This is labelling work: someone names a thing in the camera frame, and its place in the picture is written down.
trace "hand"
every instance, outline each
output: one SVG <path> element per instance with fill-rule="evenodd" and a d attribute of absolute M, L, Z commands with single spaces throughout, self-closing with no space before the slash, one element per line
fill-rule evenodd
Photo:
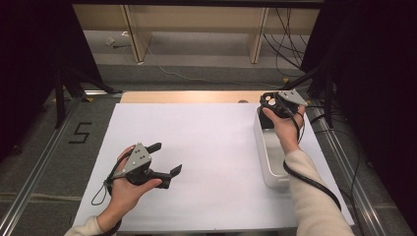
<path fill-rule="evenodd" d="M 306 108 L 300 105 L 298 113 L 304 116 Z M 273 111 L 264 107 L 263 111 L 265 115 L 272 121 L 275 133 L 281 142 L 282 148 L 285 153 L 289 153 L 292 150 L 299 149 L 298 138 L 297 138 L 297 128 L 295 128 L 294 123 L 291 119 L 286 118 L 282 119 L 276 116 Z M 300 114 L 295 113 L 294 119 L 298 124 L 298 127 L 303 126 L 303 118 Z"/>
<path fill-rule="evenodd" d="M 120 159 L 126 152 L 135 148 L 135 146 L 127 147 L 117 159 Z M 120 171 L 126 165 L 129 157 L 123 159 L 116 171 Z M 162 181 L 160 179 L 151 179 L 141 186 L 136 186 L 126 178 L 118 178 L 113 180 L 113 189 L 111 191 L 111 200 L 107 208 L 97 217 L 98 225 L 103 232 L 109 231 L 122 219 L 122 217 L 133 209 L 138 203 L 141 196 L 147 191 L 158 186 Z"/>

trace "white sheet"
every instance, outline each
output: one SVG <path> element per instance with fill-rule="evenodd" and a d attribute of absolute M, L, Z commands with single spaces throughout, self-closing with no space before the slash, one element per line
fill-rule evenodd
<path fill-rule="evenodd" d="M 74 224 L 84 224 L 107 206 L 91 199 L 129 145 L 162 143 L 151 169 L 169 172 L 183 164 L 169 190 L 144 195 L 120 231 L 137 233 L 270 230 L 295 227 L 288 187 L 271 189 L 263 180 L 254 134 L 256 103 L 117 104 Z M 310 124 L 301 148 L 314 160 L 353 220 L 334 183 Z"/>

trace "finger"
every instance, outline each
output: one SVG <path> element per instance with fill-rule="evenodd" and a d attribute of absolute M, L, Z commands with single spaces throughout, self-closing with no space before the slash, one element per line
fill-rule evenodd
<path fill-rule="evenodd" d="M 120 158 L 122 158 L 127 152 L 131 151 L 133 148 L 135 148 L 135 145 L 127 147 L 125 150 L 123 150 L 123 152 L 119 155 L 119 157 L 117 157 L 117 159 L 119 160 Z"/>
<path fill-rule="evenodd" d="M 157 187 L 162 183 L 160 179 L 150 179 L 145 184 L 141 185 L 141 192 L 142 194 L 146 193 L 147 191 Z"/>
<path fill-rule="evenodd" d="M 294 115 L 294 119 L 297 122 L 298 126 L 301 128 L 303 126 L 303 120 L 304 120 L 304 113 L 306 112 L 306 107 L 303 105 L 300 105 L 298 108 L 297 113 Z"/>
<path fill-rule="evenodd" d="M 269 118 L 269 120 L 273 122 L 273 124 L 279 122 L 279 117 L 277 117 L 275 113 L 273 113 L 273 111 L 271 111 L 269 108 L 264 107 L 262 110 L 264 111 L 264 114 Z"/>
<path fill-rule="evenodd" d="M 120 160 L 120 158 L 122 158 L 126 153 L 128 153 L 129 151 L 131 151 L 133 148 L 135 148 L 135 146 L 130 146 L 130 147 L 127 147 L 120 155 L 119 155 L 119 157 L 117 157 L 117 160 Z M 129 157 L 126 157 L 126 158 L 123 158 L 123 160 L 122 161 L 120 161 L 120 164 L 117 166 L 117 168 L 116 168 L 116 170 L 117 171 L 120 171 L 120 170 L 122 170 L 124 167 L 125 167 L 125 165 L 126 165 L 126 163 L 127 163 L 127 161 L 128 161 L 128 159 L 129 159 Z"/>

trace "black cable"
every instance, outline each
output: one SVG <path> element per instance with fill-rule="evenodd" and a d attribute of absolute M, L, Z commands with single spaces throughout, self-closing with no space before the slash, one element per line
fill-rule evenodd
<path fill-rule="evenodd" d="M 278 41 L 276 41 L 276 39 L 275 39 L 275 37 L 273 36 L 273 34 L 270 34 L 269 35 L 271 38 L 272 38 L 272 40 L 273 41 L 275 41 L 276 42 L 276 44 L 278 44 L 280 47 L 282 47 L 282 48 L 285 48 L 285 49 L 287 49 L 287 50 L 290 50 L 290 51 L 294 51 L 295 49 L 294 48 L 289 48 L 289 47 L 287 47 L 287 46 L 284 46 L 283 44 L 282 44 L 282 40 L 281 40 L 281 42 L 278 42 Z M 296 51 L 296 52 L 298 52 L 298 53 L 301 53 L 301 54 L 305 54 L 305 52 L 303 52 L 303 51 Z"/>
<path fill-rule="evenodd" d="M 297 66 L 295 63 L 293 63 L 288 58 L 286 58 L 284 55 L 282 55 L 278 50 L 276 50 L 275 47 L 269 42 L 269 40 L 267 39 L 267 37 L 265 35 L 264 35 L 264 38 L 267 41 L 267 43 L 269 44 L 269 46 L 272 48 L 272 50 L 274 50 L 280 57 L 282 57 L 282 59 L 284 59 L 285 61 L 287 61 L 289 64 L 291 64 L 295 68 L 300 69 L 299 66 Z"/>
<path fill-rule="evenodd" d="M 344 196 L 346 196 L 346 198 L 349 200 L 349 202 L 352 204 L 352 209 L 353 209 L 353 214 L 355 215 L 356 218 L 356 222 L 358 224 L 358 228 L 359 231 L 361 232 L 362 236 L 365 236 L 365 232 L 364 229 L 362 227 L 362 223 L 359 220 L 359 213 L 358 210 L 356 209 L 356 204 L 355 204 L 355 198 L 352 198 L 351 196 L 349 196 L 348 193 L 344 192 L 342 189 L 339 188 L 340 193 L 342 193 Z"/>
<path fill-rule="evenodd" d="M 301 127 L 303 127 L 303 133 L 301 133 L 301 137 L 298 139 L 298 144 L 300 144 L 301 140 L 303 139 L 304 131 L 306 130 L 306 126 L 305 126 L 304 116 L 298 111 L 297 111 L 297 114 L 299 114 L 301 116 L 301 119 L 303 119 L 303 124 L 301 126 Z"/>
<path fill-rule="evenodd" d="M 277 8 L 275 8 L 275 11 L 276 11 L 276 14 L 278 15 L 279 21 L 281 22 L 282 28 L 284 29 L 284 36 L 283 36 L 283 38 L 285 38 L 285 36 L 287 35 L 287 37 L 288 37 L 288 39 L 289 39 L 289 42 L 290 42 L 290 45 L 291 45 L 291 48 L 292 48 L 292 52 L 293 52 L 293 55 L 294 55 L 295 61 L 296 61 L 296 62 L 297 62 L 297 64 L 300 66 L 300 63 L 299 63 L 299 62 L 298 62 L 298 60 L 297 60 L 297 56 L 295 56 L 295 51 L 297 51 L 297 48 L 295 47 L 294 42 L 292 41 L 292 39 L 291 39 L 291 35 L 290 35 L 290 26 L 289 26 L 289 22 L 290 22 L 290 19 L 291 19 L 291 9 L 290 9 L 290 8 L 287 8 L 287 26 L 285 26 L 285 25 L 284 25 L 284 22 L 283 22 L 283 20 L 282 20 L 282 18 L 281 18 L 281 16 L 280 16 L 280 14 L 279 14 L 279 12 L 278 12 L 278 9 L 277 9 Z M 297 52 L 297 55 L 298 55 L 298 57 L 300 58 L 300 60 L 302 61 L 301 56 L 300 56 L 300 54 L 299 54 L 298 52 Z"/>
<path fill-rule="evenodd" d="M 362 235 L 365 235 L 365 234 L 364 234 L 364 231 L 363 231 L 363 227 L 362 227 L 361 221 L 360 221 L 360 219 L 359 219 L 359 214 L 358 214 L 358 213 L 357 213 L 357 211 L 356 211 L 355 198 L 354 198 L 354 196 L 353 196 L 353 189 L 354 189 L 354 185 L 355 185 L 355 182 L 356 182 L 356 176 L 357 176 L 357 173 L 358 173 L 358 170 L 359 170 L 359 164 L 360 164 L 360 160 L 361 160 L 361 151 L 360 151 L 360 149 L 359 149 L 359 146 L 356 144 L 355 139 L 354 139 L 353 137 L 351 137 L 349 134 L 347 134 L 346 132 L 339 131 L 339 130 L 323 130 L 323 131 L 318 131 L 318 132 L 315 132 L 315 134 L 320 134 L 320 133 L 328 133 L 328 132 L 330 132 L 330 131 L 332 131 L 332 132 L 338 132 L 338 133 L 340 133 L 340 134 L 345 135 L 345 136 L 346 136 L 346 137 L 348 137 L 348 138 L 349 138 L 349 139 L 350 139 L 353 143 L 355 143 L 355 146 L 357 147 L 358 160 L 357 160 L 357 162 L 356 162 L 355 170 L 354 170 L 354 172 L 353 172 L 352 183 L 350 183 L 350 188 L 349 188 L 350 195 L 348 195 L 348 198 L 349 198 L 349 200 L 352 202 L 352 207 L 353 207 L 353 210 L 354 210 L 354 213 L 355 213 L 356 221 L 358 222 L 358 227 L 359 227 L 359 230 L 361 231 L 361 234 L 362 234 Z"/>
<path fill-rule="evenodd" d="M 279 103 L 279 105 L 285 109 L 286 114 L 289 116 L 289 118 L 291 119 L 292 123 L 294 123 L 295 128 L 297 129 L 297 142 L 299 143 L 299 139 L 300 139 L 300 127 L 297 124 L 297 121 L 294 119 L 294 114 L 292 113 L 292 111 L 286 107 L 284 105 L 284 103 L 281 101 L 281 99 L 277 98 L 275 96 L 275 93 L 273 94 L 273 99 L 275 100 L 275 102 Z"/>
<path fill-rule="evenodd" d="M 328 188 L 326 188 L 324 185 L 322 185 L 321 183 L 312 180 L 304 175 L 299 174 L 298 172 L 294 171 L 293 169 L 289 168 L 288 165 L 286 164 L 285 160 L 284 160 L 284 170 L 286 172 L 288 172 L 288 174 L 294 176 L 295 178 L 305 182 L 306 184 L 309 184 L 317 189 L 319 189 L 320 191 L 322 191 L 323 193 L 327 194 L 329 197 L 331 197 L 334 201 L 334 203 L 337 205 L 337 207 L 341 210 L 341 205 L 340 202 L 337 198 L 337 196 L 330 191 Z"/>
<path fill-rule="evenodd" d="M 302 36 L 302 35 L 300 35 L 300 38 L 301 38 L 301 40 L 304 42 L 304 45 L 306 45 L 306 46 L 307 46 L 307 42 L 304 40 L 304 38 L 303 38 L 303 36 Z"/>
<path fill-rule="evenodd" d="M 109 175 L 107 176 L 107 178 L 104 180 L 103 185 L 101 186 L 101 188 L 98 190 L 98 192 L 97 192 L 97 193 L 94 195 L 94 197 L 92 198 L 92 200 L 91 200 L 91 204 L 92 204 L 93 206 L 99 206 L 99 205 L 101 205 L 101 204 L 104 202 L 105 197 L 107 196 L 107 190 L 105 189 L 105 187 L 107 187 L 107 186 L 111 185 L 111 183 L 112 183 L 112 181 L 113 181 L 113 175 L 114 175 L 114 172 L 116 172 L 117 167 L 120 165 L 120 163 L 123 161 L 123 159 L 125 159 L 126 157 L 128 157 L 128 156 L 130 156 L 130 155 L 132 154 L 132 151 L 133 151 L 133 150 L 130 150 L 130 151 L 126 152 L 124 155 L 122 155 L 122 157 L 120 157 L 120 159 L 118 159 L 118 160 L 117 160 L 117 162 L 116 162 L 116 164 L 113 166 L 113 169 L 111 170 L 110 174 L 109 174 Z M 103 199 L 101 200 L 101 202 L 100 202 L 100 203 L 95 204 L 95 203 L 94 203 L 94 200 L 95 200 L 95 198 L 97 198 L 98 194 L 101 192 L 101 190 L 102 190 L 103 188 L 104 188 L 104 197 L 103 197 Z"/>
<path fill-rule="evenodd" d="M 311 106 L 311 105 L 309 105 L 309 106 L 306 106 L 306 108 L 325 108 L 324 106 Z"/>
<path fill-rule="evenodd" d="M 310 121 L 310 124 L 315 123 L 316 121 L 318 121 L 319 119 L 321 119 L 321 118 L 323 118 L 323 117 L 325 117 L 325 116 L 326 116 L 325 114 L 321 114 L 321 115 L 319 115 L 319 116 L 317 116 L 317 117 L 313 118 L 313 119 Z"/>
<path fill-rule="evenodd" d="M 296 76 L 296 75 L 287 75 L 287 74 L 283 73 L 281 70 L 279 70 L 279 68 L 278 68 L 278 54 L 275 55 L 275 69 L 282 76 L 286 76 L 286 77 L 300 77 L 300 76 Z"/>

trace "white plastic container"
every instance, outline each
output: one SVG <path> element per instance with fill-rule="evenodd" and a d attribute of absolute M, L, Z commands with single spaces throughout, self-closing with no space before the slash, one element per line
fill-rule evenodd
<path fill-rule="evenodd" d="M 261 128 L 258 112 L 255 114 L 254 129 L 264 181 L 271 188 L 288 186 L 288 174 L 283 168 L 285 154 L 279 138 L 274 129 Z"/>

